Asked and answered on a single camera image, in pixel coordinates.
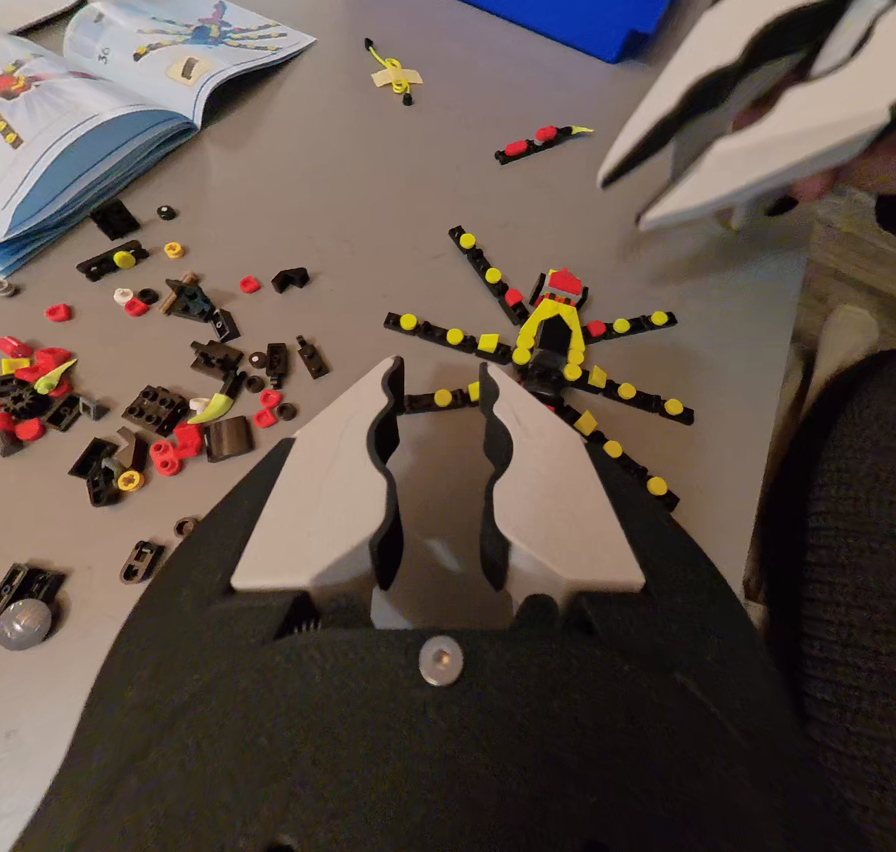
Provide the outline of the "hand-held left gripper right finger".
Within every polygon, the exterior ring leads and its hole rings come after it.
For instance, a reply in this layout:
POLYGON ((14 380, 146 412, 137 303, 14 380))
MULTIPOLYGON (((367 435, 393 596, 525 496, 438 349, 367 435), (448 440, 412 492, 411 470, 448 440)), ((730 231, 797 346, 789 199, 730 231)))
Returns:
POLYGON ((640 592, 643 570, 581 435, 490 363, 479 409, 492 467, 480 562, 512 612, 531 597, 564 611, 582 592, 640 592))

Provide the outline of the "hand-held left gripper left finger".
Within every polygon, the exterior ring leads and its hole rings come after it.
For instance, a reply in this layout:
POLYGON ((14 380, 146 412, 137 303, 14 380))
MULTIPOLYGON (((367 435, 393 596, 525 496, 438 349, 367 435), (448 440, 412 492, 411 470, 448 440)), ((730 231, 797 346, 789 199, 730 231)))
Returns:
POLYGON ((378 629, 404 551, 389 468, 404 394, 404 359, 387 356, 288 439, 230 580, 241 599, 297 603, 299 630, 378 629))

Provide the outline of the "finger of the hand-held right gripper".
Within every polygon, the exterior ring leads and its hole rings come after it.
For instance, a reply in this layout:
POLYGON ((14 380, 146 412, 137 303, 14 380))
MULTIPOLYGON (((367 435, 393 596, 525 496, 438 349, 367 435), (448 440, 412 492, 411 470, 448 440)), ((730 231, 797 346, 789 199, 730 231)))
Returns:
POLYGON ((865 61, 790 87, 764 118, 714 142, 638 228, 700 219, 851 161, 890 124, 894 97, 894 74, 865 61))
POLYGON ((598 174, 609 187, 724 105, 757 70, 814 53, 847 0, 716 0, 619 133, 598 174))

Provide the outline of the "black red lego strip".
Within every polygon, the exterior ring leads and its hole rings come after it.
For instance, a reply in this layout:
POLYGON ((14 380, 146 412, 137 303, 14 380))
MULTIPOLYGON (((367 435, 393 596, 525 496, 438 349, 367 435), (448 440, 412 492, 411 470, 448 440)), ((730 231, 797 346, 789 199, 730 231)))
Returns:
POLYGON ((501 166, 521 161, 541 152, 548 152, 557 146, 578 136, 566 137, 558 133, 558 128, 563 126, 543 126, 536 130, 534 137, 512 141, 506 144, 503 149, 495 151, 494 158, 501 166))

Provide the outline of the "black yellow lego spider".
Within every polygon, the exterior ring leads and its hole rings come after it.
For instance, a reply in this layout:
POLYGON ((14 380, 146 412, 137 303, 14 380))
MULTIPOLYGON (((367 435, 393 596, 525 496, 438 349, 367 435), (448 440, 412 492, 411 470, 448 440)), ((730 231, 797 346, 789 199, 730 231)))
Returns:
POLYGON ((457 226, 449 230, 449 237, 517 328, 514 343, 504 343, 497 333, 475 336, 459 328, 444 328, 411 313, 388 313, 385 329, 510 367, 524 391, 574 429, 586 443, 596 445, 609 455, 666 510, 675 510, 679 498, 665 479, 650 473, 624 451, 621 443, 607 437, 599 429, 596 418, 588 411, 576 410, 566 400, 566 394, 571 390, 586 392, 678 425, 691 426, 694 411, 680 399, 650 394, 634 384, 614 380, 598 365, 586 364, 589 346, 674 328, 678 325, 677 316, 671 311, 656 310, 612 321, 584 321, 581 310, 588 301, 588 286, 568 269, 542 273, 532 294, 524 297, 489 262, 473 234, 457 226))

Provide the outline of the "lego instruction booklet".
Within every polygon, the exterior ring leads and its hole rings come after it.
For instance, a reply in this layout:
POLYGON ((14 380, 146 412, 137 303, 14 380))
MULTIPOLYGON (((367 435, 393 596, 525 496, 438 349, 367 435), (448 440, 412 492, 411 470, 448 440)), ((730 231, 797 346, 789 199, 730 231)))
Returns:
POLYGON ((3 33, 2 279, 194 136, 220 85, 315 42, 228 0, 90 3, 61 55, 3 33))

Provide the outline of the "pile of loose lego pieces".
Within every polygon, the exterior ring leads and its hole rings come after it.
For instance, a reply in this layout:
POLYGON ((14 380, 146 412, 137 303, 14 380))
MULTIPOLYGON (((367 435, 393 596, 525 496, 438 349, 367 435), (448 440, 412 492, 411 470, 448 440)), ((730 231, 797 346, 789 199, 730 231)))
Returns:
POLYGON ((2 595, 137 582, 228 463, 319 410, 327 291, 312 223, 158 219, 24 282, 2 278, 2 595))

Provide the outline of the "black lego with clear dome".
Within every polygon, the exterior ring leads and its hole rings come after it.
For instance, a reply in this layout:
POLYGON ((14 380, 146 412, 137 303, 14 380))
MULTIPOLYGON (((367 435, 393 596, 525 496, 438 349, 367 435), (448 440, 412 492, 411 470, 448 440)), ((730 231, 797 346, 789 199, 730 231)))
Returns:
POLYGON ((31 649, 45 641, 59 611, 57 598, 67 573, 13 563, 1 579, 1 648, 31 649))

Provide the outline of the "person's right hand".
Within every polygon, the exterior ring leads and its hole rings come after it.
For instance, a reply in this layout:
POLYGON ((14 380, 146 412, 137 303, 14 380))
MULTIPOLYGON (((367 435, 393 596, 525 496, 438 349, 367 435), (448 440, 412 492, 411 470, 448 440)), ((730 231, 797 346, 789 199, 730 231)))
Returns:
MULTIPOLYGON (((738 132, 759 121, 772 110, 782 92, 783 87, 779 86, 754 100, 733 118, 731 130, 738 132)), ((850 186, 872 196, 894 196, 895 133, 890 132, 850 161, 793 181, 784 196, 797 204, 814 202, 823 199, 837 185, 850 186)))

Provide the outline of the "person's black sweater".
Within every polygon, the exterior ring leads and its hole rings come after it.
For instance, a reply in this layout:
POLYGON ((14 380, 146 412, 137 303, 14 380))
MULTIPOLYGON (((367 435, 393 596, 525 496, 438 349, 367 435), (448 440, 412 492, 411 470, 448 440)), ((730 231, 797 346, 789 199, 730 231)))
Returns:
POLYGON ((895 352, 834 376, 760 518, 772 656, 869 850, 894 850, 895 352))

